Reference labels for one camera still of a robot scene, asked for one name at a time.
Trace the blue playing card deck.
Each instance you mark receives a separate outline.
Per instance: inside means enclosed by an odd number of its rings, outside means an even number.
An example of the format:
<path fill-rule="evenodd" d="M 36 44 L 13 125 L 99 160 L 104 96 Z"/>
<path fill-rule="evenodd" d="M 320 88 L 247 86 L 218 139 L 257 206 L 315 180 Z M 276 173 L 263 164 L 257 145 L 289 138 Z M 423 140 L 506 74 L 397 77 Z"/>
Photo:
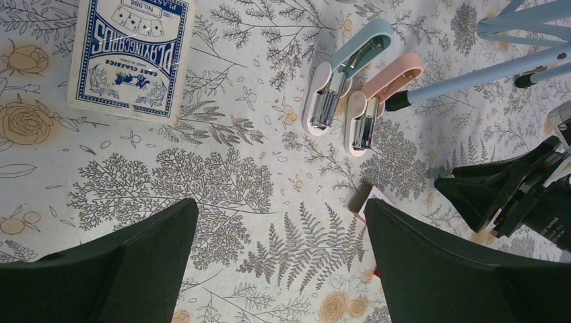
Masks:
<path fill-rule="evenodd" d="M 68 105 L 176 124 L 196 8 L 196 1 L 80 1 Z"/>

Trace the floral tablecloth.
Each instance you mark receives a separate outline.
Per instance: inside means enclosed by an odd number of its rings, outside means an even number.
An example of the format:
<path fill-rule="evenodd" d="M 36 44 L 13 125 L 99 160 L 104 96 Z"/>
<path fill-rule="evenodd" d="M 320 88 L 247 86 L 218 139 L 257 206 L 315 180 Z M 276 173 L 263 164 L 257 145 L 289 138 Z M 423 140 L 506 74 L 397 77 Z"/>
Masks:
<path fill-rule="evenodd" d="M 477 37 L 505 1 L 199 1 L 174 126 L 66 103 L 79 1 L 1 2 L 1 265 L 34 262 L 191 197 L 201 212 L 172 322 L 389 322 L 363 228 L 348 205 L 370 182 L 404 212 L 471 242 L 541 260 L 523 227 L 471 231 L 426 172 L 508 159 L 553 134 L 570 76 L 519 89 L 505 77 L 376 122 L 362 157 L 331 129 L 307 135 L 312 74 L 368 22 L 394 42 L 354 89 L 416 52 L 417 89 L 534 52 Z"/>

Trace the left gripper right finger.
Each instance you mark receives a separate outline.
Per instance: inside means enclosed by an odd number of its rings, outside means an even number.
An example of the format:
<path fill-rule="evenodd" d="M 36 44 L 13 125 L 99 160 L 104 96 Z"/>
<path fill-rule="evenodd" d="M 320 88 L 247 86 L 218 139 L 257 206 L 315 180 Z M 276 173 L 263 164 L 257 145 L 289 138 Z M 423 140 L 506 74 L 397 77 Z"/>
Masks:
<path fill-rule="evenodd" d="M 470 242 L 397 210 L 393 322 L 569 322 L 570 265 Z"/>

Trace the pink stapler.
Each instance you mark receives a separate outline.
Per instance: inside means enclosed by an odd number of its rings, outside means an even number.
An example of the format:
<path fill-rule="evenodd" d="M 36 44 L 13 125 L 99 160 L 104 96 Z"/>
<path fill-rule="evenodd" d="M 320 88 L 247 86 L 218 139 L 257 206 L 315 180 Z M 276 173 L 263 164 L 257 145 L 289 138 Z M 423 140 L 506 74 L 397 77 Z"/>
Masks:
<path fill-rule="evenodd" d="M 372 148 L 374 125 L 385 111 L 385 102 L 423 72 L 420 56 L 416 52 L 406 53 L 350 95 L 344 136 L 347 154 L 360 157 Z"/>

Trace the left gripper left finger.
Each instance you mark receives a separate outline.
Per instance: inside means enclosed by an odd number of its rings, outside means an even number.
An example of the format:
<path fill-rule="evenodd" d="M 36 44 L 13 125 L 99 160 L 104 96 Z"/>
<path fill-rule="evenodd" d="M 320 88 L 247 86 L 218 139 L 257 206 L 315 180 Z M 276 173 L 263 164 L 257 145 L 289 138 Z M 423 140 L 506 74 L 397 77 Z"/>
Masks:
<path fill-rule="evenodd" d="M 183 199 L 34 262 L 1 265 L 2 322 L 169 322 L 199 210 Z"/>

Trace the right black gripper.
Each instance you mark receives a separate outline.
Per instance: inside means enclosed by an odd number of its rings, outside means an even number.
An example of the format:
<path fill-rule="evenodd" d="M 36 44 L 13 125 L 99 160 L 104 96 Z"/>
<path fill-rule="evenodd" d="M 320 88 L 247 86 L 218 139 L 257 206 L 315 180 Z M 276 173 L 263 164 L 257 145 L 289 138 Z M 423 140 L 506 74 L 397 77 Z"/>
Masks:
<path fill-rule="evenodd" d="M 570 102 L 548 114 L 556 136 L 519 157 L 455 168 L 434 187 L 479 233 L 496 215 L 492 235 L 525 225 L 570 251 Z"/>

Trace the blue stapler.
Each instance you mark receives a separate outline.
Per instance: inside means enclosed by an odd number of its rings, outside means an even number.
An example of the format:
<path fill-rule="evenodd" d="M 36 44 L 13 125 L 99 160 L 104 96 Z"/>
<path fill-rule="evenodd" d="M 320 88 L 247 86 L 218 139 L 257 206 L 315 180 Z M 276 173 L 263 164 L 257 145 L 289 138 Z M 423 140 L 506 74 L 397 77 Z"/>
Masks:
<path fill-rule="evenodd" d="M 354 77 L 393 42 L 390 23 L 385 19 L 368 22 L 316 68 L 302 113 L 306 134 L 323 136 L 331 127 L 336 107 L 347 95 Z"/>

